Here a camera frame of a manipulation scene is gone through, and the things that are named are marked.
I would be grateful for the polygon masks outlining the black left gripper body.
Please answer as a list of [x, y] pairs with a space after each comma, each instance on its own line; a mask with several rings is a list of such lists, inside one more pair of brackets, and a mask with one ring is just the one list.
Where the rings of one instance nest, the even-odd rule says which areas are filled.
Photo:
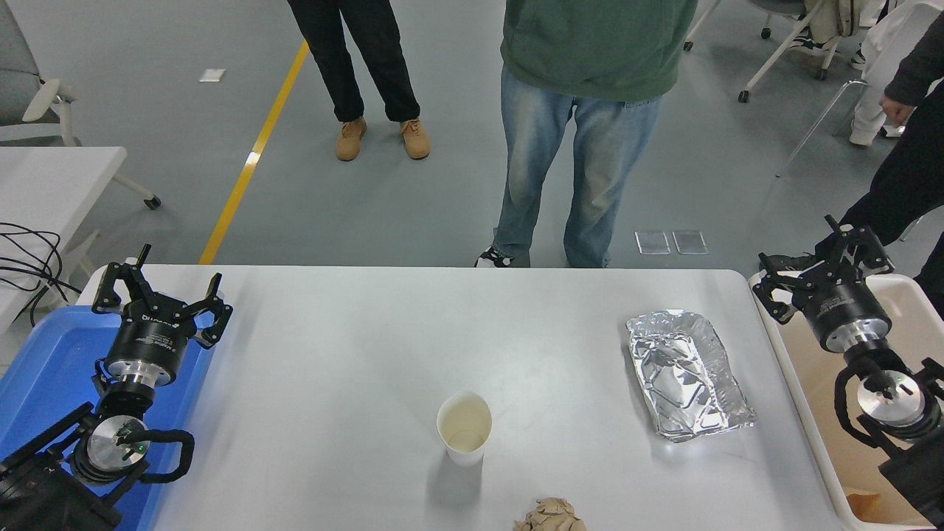
[[124, 309], [121, 316], [122, 323], [108, 352], [109, 369], [134, 362], [156, 365], [161, 369], [180, 367], [187, 343], [195, 335], [193, 317], [177, 322], [174, 312], [160, 313], [155, 317], [129, 308]]

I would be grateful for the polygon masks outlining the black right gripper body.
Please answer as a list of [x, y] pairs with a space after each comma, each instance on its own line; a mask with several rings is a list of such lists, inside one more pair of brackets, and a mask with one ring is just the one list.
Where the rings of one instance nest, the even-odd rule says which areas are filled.
[[817, 339], [839, 339], [854, 330], [882, 339], [889, 332], [886, 312], [863, 281], [817, 288], [802, 313]]

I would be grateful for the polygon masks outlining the person's hand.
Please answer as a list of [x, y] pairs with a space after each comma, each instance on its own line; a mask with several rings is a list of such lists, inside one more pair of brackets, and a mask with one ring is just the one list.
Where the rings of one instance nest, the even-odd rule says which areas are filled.
[[879, 105], [882, 108], [884, 114], [886, 114], [887, 119], [894, 125], [894, 127], [900, 127], [900, 125], [906, 124], [907, 120], [910, 118], [910, 115], [913, 114], [914, 106], [904, 104], [897, 100], [893, 100], [887, 95], [879, 100]]

